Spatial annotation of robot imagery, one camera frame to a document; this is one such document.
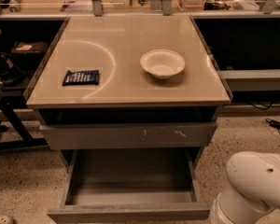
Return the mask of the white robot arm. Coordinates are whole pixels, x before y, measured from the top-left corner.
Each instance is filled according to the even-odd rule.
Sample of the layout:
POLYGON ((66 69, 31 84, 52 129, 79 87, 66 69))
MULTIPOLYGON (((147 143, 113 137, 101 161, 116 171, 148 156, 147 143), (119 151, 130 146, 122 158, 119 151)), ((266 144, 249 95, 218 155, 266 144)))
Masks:
POLYGON ((209 224, 256 224, 280 210, 280 154, 242 151, 226 164, 227 185, 214 199, 209 224))

